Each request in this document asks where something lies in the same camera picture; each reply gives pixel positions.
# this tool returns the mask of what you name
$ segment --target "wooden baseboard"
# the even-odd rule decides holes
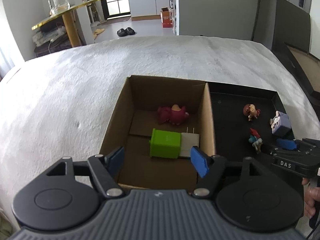
[[[157,20],[157,19],[161,19],[160,15],[146,15],[146,16],[131,17],[132,21]]]

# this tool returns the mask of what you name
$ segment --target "bed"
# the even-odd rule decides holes
[[[99,152],[132,74],[275,90],[295,137],[320,139],[319,120],[302,89],[259,43],[134,37],[57,52],[14,67],[0,82],[0,206],[13,223],[12,198],[42,170],[62,156],[77,161]]]

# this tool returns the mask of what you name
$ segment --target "floor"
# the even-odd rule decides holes
[[[119,37],[117,31],[121,28],[126,29],[131,27],[135,30],[136,34],[132,36]],[[105,31],[97,36],[95,42],[102,42],[114,39],[125,39],[128,37],[142,37],[142,36],[173,36],[172,28],[163,28],[161,25],[161,20],[144,20],[144,21],[131,21],[129,19],[126,22],[117,22],[117,23],[105,23],[97,27],[92,28],[92,32],[96,29],[104,28]]]

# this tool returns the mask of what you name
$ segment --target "pink bear figurine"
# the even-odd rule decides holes
[[[183,123],[189,114],[186,112],[186,107],[180,108],[178,105],[173,105],[171,108],[159,106],[158,108],[158,123],[162,124],[169,121],[172,124],[179,125]]]

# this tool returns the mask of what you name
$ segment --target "human hand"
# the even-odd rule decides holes
[[[307,185],[309,180],[306,178],[302,179],[302,185]],[[316,213],[315,201],[320,201],[320,188],[319,187],[308,187],[304,194],[304,214],[308,218],[312,218]]]

